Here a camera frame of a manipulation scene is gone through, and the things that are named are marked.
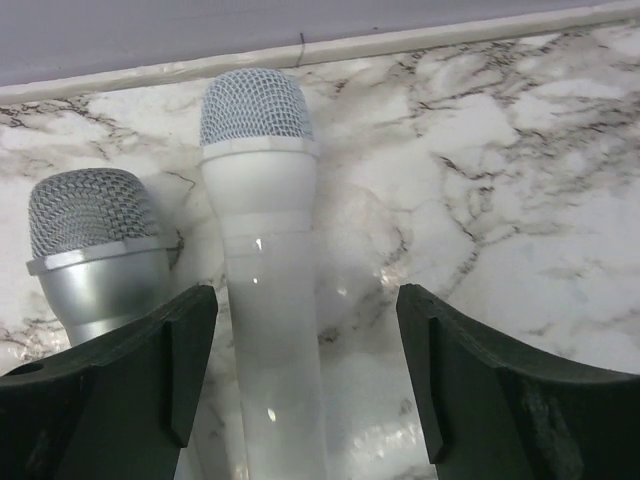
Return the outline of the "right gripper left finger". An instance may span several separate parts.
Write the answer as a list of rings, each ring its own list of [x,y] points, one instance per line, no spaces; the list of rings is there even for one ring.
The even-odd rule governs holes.
[[[194,286],[1,378],[4,479],[171,479],[189,442],[218,303]]]

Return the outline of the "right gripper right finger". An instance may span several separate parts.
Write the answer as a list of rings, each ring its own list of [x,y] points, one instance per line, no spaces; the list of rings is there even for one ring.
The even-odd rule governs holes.
[[[534,348],[403,285],[396,311],[441,479],[635,479],[639,378]]]

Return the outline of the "grey metal microphone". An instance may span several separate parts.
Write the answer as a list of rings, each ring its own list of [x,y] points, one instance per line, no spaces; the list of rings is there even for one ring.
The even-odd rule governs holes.
[[[132,173],[87,168],[52,175],[28,203],[30,275],[76,346],[168,300],[168,251],[152,200]]]

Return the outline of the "white microphone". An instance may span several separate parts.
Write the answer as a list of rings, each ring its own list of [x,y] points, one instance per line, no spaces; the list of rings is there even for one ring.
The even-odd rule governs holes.
[[[324,479],[312,240],[319,154],[298,83],[267,68],[215,77],[200,145],[223,239],[248,475]]]

